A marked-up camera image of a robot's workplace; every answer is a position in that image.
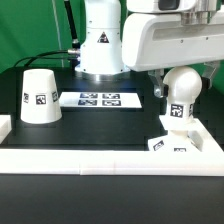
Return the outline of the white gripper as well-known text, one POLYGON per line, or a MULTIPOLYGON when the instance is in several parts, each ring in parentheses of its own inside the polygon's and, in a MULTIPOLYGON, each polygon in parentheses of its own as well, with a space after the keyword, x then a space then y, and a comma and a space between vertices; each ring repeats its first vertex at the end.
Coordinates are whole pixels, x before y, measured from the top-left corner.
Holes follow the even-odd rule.
POLYGON ((168 96, 164 68, 204 63, 202 88, 210 89, 224 59, 224 11, 209 24, 184 26, 179 14, 131 14, 123 29, 122 59, 134 71, 149 71, 157 98, 168 96))

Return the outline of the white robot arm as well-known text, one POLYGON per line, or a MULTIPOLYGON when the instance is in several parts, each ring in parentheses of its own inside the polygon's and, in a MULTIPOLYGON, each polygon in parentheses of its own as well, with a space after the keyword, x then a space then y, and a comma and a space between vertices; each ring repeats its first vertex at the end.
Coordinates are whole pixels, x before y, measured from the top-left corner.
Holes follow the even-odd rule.
POLYGON ((167 68, 203 63, 207 87, 224 60, 222 0, 126 0, 130 15, 120 22, 118 0, 84 0, 86 39, 76 71, 108 80, 130 70, 146 71, 157 97, 168 95, 167 68))

